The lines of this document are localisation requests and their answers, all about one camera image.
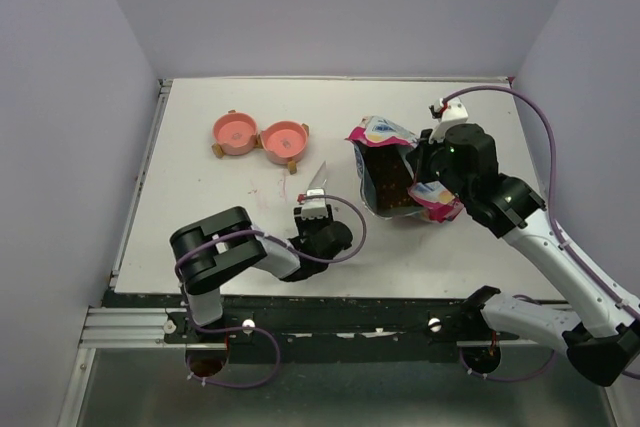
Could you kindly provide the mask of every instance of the pink snack bag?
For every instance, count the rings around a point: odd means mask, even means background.
[[[375,215],[444,222],[455,219],[462,210],[462,203],[440,182],[412,180],[414,173],[406,161],[406,155],[418,145],[412,132],[383,117],[370,116],[362,119],[347,140],[355,150],[360,196]]]

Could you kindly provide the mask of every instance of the white tabletop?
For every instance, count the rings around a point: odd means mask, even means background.
[[[428,106],[468,82],[303,79],[175,80],[117,280],[120,293],[178,293],[169,236],[180,227],[235,205],[281,237],[296,235],[295,199],[323,161],[327,192],[362,205],[353,147],[344,140],[365,115],[381,115],[419,134],[434,125]],[[491,134],[502,172],[537,187],[513,100],[482,92],[463,99],[470,122]],[[270,163],[263,151],[216,158],[211,128],[235,109],[259,128],[279,120],[310,126],[298,173]],[[339,206],[336,219],[360,235],[356,216]],[[354,259],[297,283],[249,269],[222,287],[226,294],[354,297],[466,297],[483,285],[536,298],[560,294],[520,254],[466,213],[445,224],[381,220],[365,213],[369,235]]]

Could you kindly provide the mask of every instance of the silver bracket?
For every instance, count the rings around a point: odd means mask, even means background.
[[[122,264],[124,251],[127,247],[127,242],[129,241],[129,235],[131,234],[131,228],[133,227],[133,219],[136,215],[138,202],[140,200],[140,194],[142,194],[144,181],[147,177],[147,170],[149,168],[149,163],[151,162],[151,155],[153,154],[153,149],[156,145],[158,132],[160,131],[160,124],[162,123],[162,117],[164,116],[164,111],[167,107],[167,102],[169,100],[169,93],[171,92],[172,84],[173,84],[173,80],[171,79],[160,79],[160,94],[158,95],[156,111],[153,116],[153,121],[151,123],[151,132],[149,133],[149,138],[147,139],[147,145],[145,147],[142,164],[140,165],[140,169],[138,170],[136,185],[133,192],[133,197],[131,199],[131,203],[129,204],[129,212],[127,213],[127,220],[125,222],[124,231],[120,239],[120,244],[118,245],[116,259],[111,269],[111,279],[109,281],[109,287],[111,288],[115,288],[116,283],[118,281],[118,274],[120,273],[120,265]]]
[[[89,385],[91,367],[95,358],[95,349],[79,349],[71,372],[71,379],[64,396],[58,427],[69,427],[78,424],[82,403]]]
[[[166,344],[170,312],[176,309],[89,309],[80,337],[81,349],[198,349],[225,350],[224,343]]]

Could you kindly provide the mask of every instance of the pink bowl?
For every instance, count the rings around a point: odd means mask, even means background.
[[[225,154],[242,155],[256,145],[258,127],[247,114],[230,112],[220,117],[213,125],[213,137]]]
[[[275,164],[286,164],[302,159],[309,136],[302,125],[284,120],[263,130],[260,138],[267,158]]]

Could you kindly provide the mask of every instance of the white wall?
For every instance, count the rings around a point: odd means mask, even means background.
[[[511,75],[557,0],[118,0],[165,77]]]
[[[55,425],[155,74],[115,0],[0,0],[0,424]]]
[[[549,113],[557,136],[560,222],[636,295],[639,29],[640,0],[560,0],[515,84]],[[544,131],[524,106],[520,113],[536,164],[546,175]],[[640,382],[630,389],[637,398]]]

